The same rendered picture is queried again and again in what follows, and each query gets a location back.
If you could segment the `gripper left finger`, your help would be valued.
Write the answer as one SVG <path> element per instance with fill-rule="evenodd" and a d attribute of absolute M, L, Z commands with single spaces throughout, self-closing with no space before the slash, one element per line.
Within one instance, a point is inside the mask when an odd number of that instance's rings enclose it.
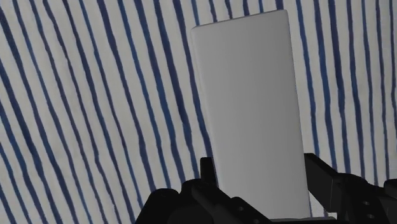
<path fill-rule="evenodd" d="M 272 224 L 240 197 L 217 186 L 214 160 L 200 159 L 200 177 L 185 181 L 180 192 L 161 188 L 150 194 L 135 224 Z"/>

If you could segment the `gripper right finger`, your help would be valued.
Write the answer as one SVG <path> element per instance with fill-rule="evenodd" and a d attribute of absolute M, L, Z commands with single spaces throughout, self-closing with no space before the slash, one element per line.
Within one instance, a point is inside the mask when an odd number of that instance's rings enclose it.
<path fill-rule="evenodd" d="M 307 187 L 338 224 L 397 224 L 397 179 L 382 187 L 354 174 L 337 172 L 313 153 L 306 153 Z"/>

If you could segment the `grey rectangular slab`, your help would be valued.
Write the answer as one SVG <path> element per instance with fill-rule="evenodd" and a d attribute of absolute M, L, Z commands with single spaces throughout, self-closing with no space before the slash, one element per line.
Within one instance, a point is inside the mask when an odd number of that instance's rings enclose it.
<path fill-rule="evenodd" d="M 270 219 L 309 217 L 287 11 L 200 25 L 191 37 L 219 188 Z"/>

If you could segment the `blue striped white bed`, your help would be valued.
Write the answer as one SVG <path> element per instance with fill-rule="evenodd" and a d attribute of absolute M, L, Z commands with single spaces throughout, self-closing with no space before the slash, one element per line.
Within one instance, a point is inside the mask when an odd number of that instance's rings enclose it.
<path fill-rule="evenodd" d="M 397 0 L 0 0 L 0 224 L 133 224 L 212 154 L 190 31 L 286 10 L 303 147 L 397 179 Z"/>

